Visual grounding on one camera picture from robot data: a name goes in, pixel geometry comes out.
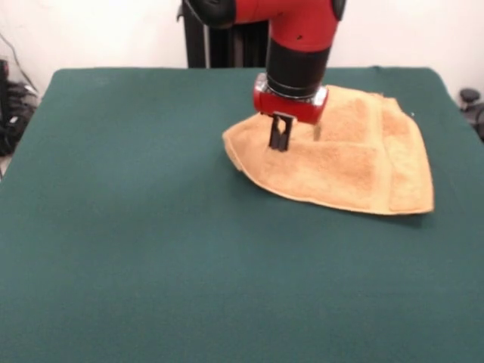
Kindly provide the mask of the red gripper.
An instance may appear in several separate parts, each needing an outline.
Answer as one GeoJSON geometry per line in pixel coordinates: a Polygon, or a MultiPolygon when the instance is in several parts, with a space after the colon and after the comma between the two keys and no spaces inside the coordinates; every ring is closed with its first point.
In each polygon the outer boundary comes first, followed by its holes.
{"type": "Polygon", "coordinates": [[[301,123],[316,125],[327,103],[329,89],[320,86],[316,93],[309,98],[287,98],[277,94],[268,86],[265,73],[259,73],[253,88],[253,105],[257,112],[272,116],[269,147],[273,150],[285,152],[289,147],[293,118],[301,123]],[[280,119],[284,121],[285,128],[281,133],[280,119]]]}

